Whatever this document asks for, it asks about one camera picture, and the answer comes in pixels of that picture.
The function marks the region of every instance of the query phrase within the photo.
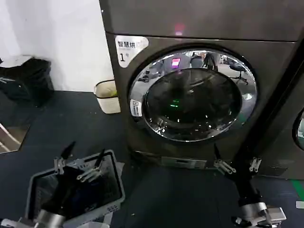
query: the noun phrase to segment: black bag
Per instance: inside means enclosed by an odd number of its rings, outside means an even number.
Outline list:
[[[31,58],[21,66],[0,66],[0,91],[16,103],[43,105],[53,94],[50,62]]]

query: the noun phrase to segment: front-loading washing machine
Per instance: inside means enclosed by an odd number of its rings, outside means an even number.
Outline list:
[[[216,144],[231,160],[296,50],[304,4],[284,2],[100,1],[131,150],[202,169]]]
[[[253,153],[263,159],[260,173],[304,179],[304,66],[282,92]]]

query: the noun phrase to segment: gray floor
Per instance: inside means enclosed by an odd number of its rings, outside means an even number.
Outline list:
[[[74,158],[111,148],[118,161],[126,163],[126,201],[114,214],[112,227],[234,227],[230,217],[239,215],[239,209],[233,183],[213,171],[131,161],[120,114],[102,113],[93,94],[56,92],[45,107],[25,113],[32,125],[20,151],[0,155],[0,217],[16,220],[24,214],[30,177],[51,168],[53,158],[76,140]],[[6,124],[18,118],[0,112]],[[254,182],[267,204],[283,207],[288,218],[283,228],[303,224],[304,211],[295,208],[300,199],[290,181],[259,177]]]

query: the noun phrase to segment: number 1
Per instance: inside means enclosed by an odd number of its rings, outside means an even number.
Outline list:
[[[124,60],[123,54],[121,53],[120,55],[121,55],[121,57],[122,57],[122,59],[121,59],[120,61],[124,62],[125,60]]]

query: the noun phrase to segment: white trash can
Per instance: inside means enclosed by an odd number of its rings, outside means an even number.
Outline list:
[[[99,82],[94,88],[94,94],[104,113],[120,113],[120,105],[114,80]]]

